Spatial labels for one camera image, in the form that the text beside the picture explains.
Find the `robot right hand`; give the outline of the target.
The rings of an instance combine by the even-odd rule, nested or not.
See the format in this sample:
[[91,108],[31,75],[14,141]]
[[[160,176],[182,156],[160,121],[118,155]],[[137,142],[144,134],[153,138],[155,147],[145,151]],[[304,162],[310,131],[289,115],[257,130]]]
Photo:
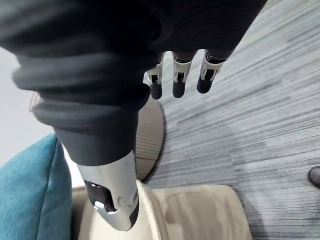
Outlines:
[[3,0],[0,46],[16,56],[19,89],[42,102],[77,164],[89,199],[114,229],[139,214],[135,148],[139,110],[162,95],[164,53],[183,96],[192,60],[204,50],[197,91],[207,93],[265,6],[264,0]]

